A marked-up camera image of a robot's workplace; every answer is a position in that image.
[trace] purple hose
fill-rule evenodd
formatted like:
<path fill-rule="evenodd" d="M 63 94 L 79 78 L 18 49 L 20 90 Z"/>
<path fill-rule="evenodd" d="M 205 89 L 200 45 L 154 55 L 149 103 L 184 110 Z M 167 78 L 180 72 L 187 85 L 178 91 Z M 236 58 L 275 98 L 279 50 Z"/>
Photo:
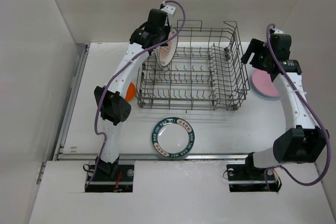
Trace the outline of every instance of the purple hose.
<path fill-rule="evenodd" d="M 270 29 L 272 27 L 276 27 L 275 24 L 269 24 L 267 26 L 267 32 L 266 32 L 266 38 L 267 38 L 267 46 L 268 46 L 268 49 L 273 57 L 273 60 L 275 61 L 275 63 L 277 64 L 278 68 L 280 69 L 280 72 L 285 76 L 285 78 L 287 79 L 287 81 L 289 82 L 289 84 L 291 85 L 291 87 L 293 88 L 294 91 L 297 90 L 297 88 L 295 87 L 295 84 L 292 82 L 292 80 L 289 78 L 289 76 L 287 75 L 287 73 L 285 72 L 285 70 L 282 68 L 282 66 L 280 65 L 277 57 L 275 56 L 274 52 L 273 52 L 273 49 L 272 49 L 272 45 L 271 45 L 271 42 L 270 42 Z M 310 183 L 303 183 L 301 181 L 298 181 L 296 178 L 294 178 L 293 175 L 291 175 L 291 173 L 286 169 L 284 168 L 282 165 L 280 165 L 279 167 L 281 169 L 283 169 L 291 179 L 293 179 L 296 183 L 298 183 L 299 185 L 301 186 L 313 186 L 315 184 L 317 184 L 318 182 L 320 182 L 322 180 L 322 178 L 326 175 L 328 169 L 329 169 L 329 166 L 330 166 L 330 160 L 331 160 L 331 145 L 330 145 L 330 139 L 329 139 L 329 136 L 328 136 L 328 133 L 326 131 L 326 127 L 324 127 L 323 123 L 321 122 L 321 120 L 319 119 L 319 117 L 316 115 L 316 113 L 314 112 L 314 110 L 309 106 L 309 104 L 305 101 L 305 99 L 303 98 L 303 96 L 300 94 L 300 92 L 295 92 L 295 94 L 298 96 L 298 98 L 300 99 L 300 101 L 306 106 L 306 108 L 309 110 L 309 112 L 312 114 L 312 116 L 314 117 L 314 119 L 316 120 L 316 122 L 319 124 L 319 126 L 321 127 L 322 129 L 322 132 L 323 132 L 323 135 L 324 135 L 324 138 L 326 140 L 326 145 L 327 145 L 327 161 L 325 162 L 325 167 L 321 173 L 321 175 L 315 179 L 313 182 L 310 182 Z M 265 177 L 265 181 L 266 181 L 266 184 L 267 183 L 267 180 L 266 180 L 266 172 L 267 170 L 269 169 L 274 169 L 276 167 L 269 167 L 265 170 L 265 173 L 264 173 L 264 177 Z"/>
<path fill-rule="evenodd" d="M 176 32 L 176 34 L 174 34 L 171 38 L 169 38 L 168 40 L 166 40 L 166 41 L 163 41 L 163 42 L 161 42 L 161 43 L 158 43 L 158 44 L 156 44 L 156 45 L 154 45 L 154 46 L 151 46 L 151 47 L 149 47 L 149 48 L 146 48 L 145 50 L 143 50 L 142 52 L 140 52 L 140 53 L 138 53 L 138 54 L 136 54 L 129 62 L 127 62 L 127 64 L 122 68 L 122 69 L 120 69 L 114 76 L 112 76 L 112 78 L 109 80 L 109 82 L 106 84 L 106 86 L 105 86 L 105 88 L 104 88 L 104 91 L 103 91 L 103 93 L 102 93 L 102 95 L 101 95 L 101 98 L 100 98 L 100 100 L 99 100 L 99 103 L 98 103 L 98 107 L 97 107 L 97 111 L 96 111 L 96 117 L 95 117 L 95 127 L 94 127 L 94 132 L 96 133 L 96 135 L 103 135 L 103 137 L 104 137 L 104 142 L 103 142 L 103 145 L 101 146 L 101 149 L 100 149 L 100 151 L 99 151 L 99 154 L 98 154 L 98 157 L 97 157 L 97 159 L 96 159 L 96 164 L 95 164 L 95 166 L 94 166 L 94 170 L 93 170 L 93 173 L 92 173 L 92 176 L 91 176 L 91 178 L 89 179 L 89 181 L 88 181 L 88 183 L 85 185 L 85 189 L 90 185 L 90 183 L 92 182 L 92 180 L 93 180 L 93 177 L 95 176 L 95 174 L 96 174 L 96 171 L 97 171 L 97 167 L 98 167 L 98 161 L 100 160 L 100 157 L 101 157 L 101 154 L 102 154 L 102 152 L 103 152 L 103 150 L 104 150 L 104 147 L 105 147 L 105 144 L 106 144 L 106 141 L 107 141 L 107 135 L 106 135 L 106 133 L 105 132 L 98 132 L 98 119 L 99 119 L 99 113 L 100 113 L 100 109 L 101 109 L 101 106 L 102 106 L 102 104 L 103 104 L 103 100 L 104 100 L 104 97 L 105 97 L 105 95 L 106 95 L 106 93 L 107 93 L 107 90 L 109 89 L 109 86 L 111 85 L 111 83 L 112 83 L 112 81 L 118 76 L 118 75 L 120 75 L 130 64 L 132 64 L 132 62 L 137 58 L 137 57 L 139 57 L 140 55 L 142 55 L 144 52 L 148 52 L 148 51 L 151 51 L 151 50 L 153 50 L 153 49 L 155 49 L 156 47 L 158 47 L 158 46 L 161 46 L 161 45 L 163 45 L 163 44 L 166 44 L 166 43 L 168 43 L 169 41 L 171 41 L 171 40 L 173 40 L 177 35 L 179 35 L 179 33 L 181 32 L 181 30 L 183 29 L 183 27 L 184 27 L 184 24 L 185 24 L 185 21 L 186 21 L 186 15 L 185 15 L 185 10 L 184 10 L 184 8 L 183 8 L 183 6 L 179 3 L 179 2 L 177 2 L 177 1 L 175 1 L 175 0 L 167 0 L 167 1 L 165 1 L 165 3 L 173 3 L 173 4 L 176 4 L 176 5 L 178 5 L 179 7 L 180 7 L 180 9 L 181 9 L 181 11 L 182 11 L 182 13 L 183 13 L 183 22 L 182 22 L 182 24 L 181 24 L 181 27 L 179 28 L 179 30 Z"/>

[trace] purple cable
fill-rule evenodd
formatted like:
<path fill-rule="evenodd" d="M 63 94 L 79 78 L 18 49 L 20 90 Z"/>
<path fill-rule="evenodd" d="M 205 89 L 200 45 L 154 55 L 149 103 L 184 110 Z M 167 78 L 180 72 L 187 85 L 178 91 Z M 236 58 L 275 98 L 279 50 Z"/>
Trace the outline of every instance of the purple cable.
<path fill-rule="evenodd" d="M 105 147 L 105 144 L 106 144 L 106 141 L 107 141 L 107 135 L 106 135 L 106 133 L 105 132 L 98 132 L 98 119 L 99 119 L 99 112 L 100 112 L 100 109 L 101 109 L 101 106 L 102 106 L 102 104 L 103 104 L 103 100 L 104 100 L 104 97 L 105 97 L 105 95 L 106 95 L 106 93 L 107 93 L 107 90 L 109 89 L 109 86 L 111 85 L 111 83 L 112 83 L 112 81 L 114 81 L 114 79 L 118 76 L 118 75 L 120 75 L 130 64 L 132 64 L 132 62 L 137 58 L 137 57 L 139 57 L 140 55 L 142 55 L 144 52 L 148 52 L 148 51 L 151 51 L 151 50 L 153 50 L 153 49 L 155 49 L 156 47 L 158 47 L 158 46 L 161 46 L 161 45 L 163 45 L 163 44 L 166 44 L 166 43 L 168 43 L 169 41 L 171 41 L 171 40 L 173 40 L 177 35 L 179 35 L 179 33 L 181 32 L 181 30 L 183 29 L 183 27 L 184 27 L 184 24 L 185 24 L 185 21 L 186 21 L 186 15 L 185 15 L 185 10 L 184 10 L 184 8 L 183 8 L 183 6 L 179 3 L 179 2 L 177 2 L 177 1 L 175 1 L 175 0 L 167 0 L 167 1 L 165 1 L 164 3 L 173 3 L 173 4 L 176 4 L 176 5 L 178 5 L 179 6 L 179 8 L 181 9 L 181 11 L 182 11 L 182 13 L 183 13 L 183 22 L 182 22 L 182 24 L 181 24 L 181 27 L 179 28 L 179 30 L 176 32 L 176 34 L 174 34 L 171 38 L 169 38 L 168 40 L 166 40 L 166 41 L 163 41 L 163 42 L 161 42 L 161 43 L 158 43 L 158 44 L 156 44 L 156 45 L 154 45 L 154 46 L 151 46 L 151 47 L 149 47 L 149 48 L 146 48 L 145 50 L 143 50 L 142 52 L 140 52 L 140 53 L 138 53 L 138 54 L 136 54 L 129 62 L 127 62 L 126 63 L 126 65 L 122 68 L 122 69 L 120 69 L 114 76 L 112 76 L 112 78 L 109 80 L 109 82 L 106 84 L 106 86 L 105 86 L 105 88 L 104 88 L 104 91 L 103 91 L 103 93 L 102 93 L 102 95 L 101 95 L 101 98 L 100 98 L 100 100 L 99 100 L 99 103 L 98 103 L 98 107 L 97 107 L 97 111 L 96 111 L 96 117 L 95 117 L 95 127 L 94 127 L 94 132 L 96 133 L 96 135 L 103 135 L 104 136 L 104 142 L 103 142 L 103 145 L 101 146 L 101 149 L 100 149 L 100 151 L 99 151 L 99 154 L 98 154 L 98 157 L 97 157 L 97 160 L 96 160 L 96 164 L 95 164 L 95 166 L 94 166 L 94 170 L 93 170 L 93 173 L 92 173 L 92 176 L 91 176 L 91 178 L 89 179 L 89 181 L 88 181 L 88 183 L 85 185 L 85 189 L 90 185 L 90 183 L 92 182 L 92 180 L 93 180 L 93 177 L 95 176 L 95 174 L 96 174 L 96 171 L 97 171 L 97 167 L 98 167 L 98 161 L 100 160 L 100 157 L 101 157 L 101 154 L 102 154 L 102 152 L 103 152 L 103 150 L 104 150 L 104 147 Z"/>
<path fill-rule="evenodd" d="M 268 46 L 268 49 L 273 57 L 273 60 L 275 61 L 275 63 L 277 64 L 278 68 L 280 69 L 280 72 L 285 76 L 285 78 L 287 79 L 287 81 L 289 82 L 289 84 L 291 85 L 291 87 L 293 88 L 294 91 L 297 90 L 297 88 L 295 87 L 295 84 L 292 82 L 292 80 L 290 79 L 290 77 L 287 75 L 287 73 L 285 72 L 285 70 L 282 68 L 282 66 L 280 65 L 277 57 L 275 56 L 274 52 L 273 52 L 273 49 L 272 49 L 272 45 L 271 45 L 271 42 L 270 42 L 270 29 L 271 27 L 276 27 L 275 24 L 269 24 L 267 26 L 267 31 L 266 31 L 266 38 L 267 38 L 267 46 Z M 327 161 L 325 162 L 325 167 L 321 173 L 321 175 L 315 179 L 313 182 L 310 182 L 310 183 L 303 183 L 301 181 L 298 181 L 296 178 L 294 178 L 293 175 L 291 175 L 291 173 L 285 168 L 283 167 L 282 165 L 278 166 L 280 167 L 281 169 L 283 169 L 291 179 L 293 179 L 296 183 L 298 183 L 299 185 L 301 186 L 313 186 L 315 184 L 317 184 L 318 182 L 320 182 L 322 180 L 322 178 L 326 175 L 328 169 L 329 169 L 329 166 L 330 166 L 330 160 L 331 160 L 331 144 L 330 144 L 330 139 L 329 139 L 329 136 L 328 136 L 328 133 L 326 131 L 326 127 L 324 127 L 322 121 L 319 119 L 319 117 L 316 115 L 316 113 L 314 112 L 314 110 L 311 108 L 311 106 L 309 106 L 309 104 L 305 101 L 305 99 L 303 98 L 303 96 L 299 93 L 299 92 L 295 92 L 295 94 L 298 96 L 298 98 L 300 99 L 300 101 L 306 106 L 306 108 L 309 110 L 309 112 L 312 114 L 312 116 L 314 117 L 314 119 L 316 120 L 316 122 L 319 124 L 319 126 L 321 127 L 322 129 L 322 132 L 323 132 L 323 135 L 324 135 L 324 138 L 326 140 L 326 145 L 327 145 Z M 266 178 L 266 172 L 269 170 L 269 169 L 274 169 L 276 167 L 269 167 L 265 170 L 264 172 L 264 178 L 265 178 L 265 181 L 266 181 L 266 184 L 267 183 L 267 178 Z"/>

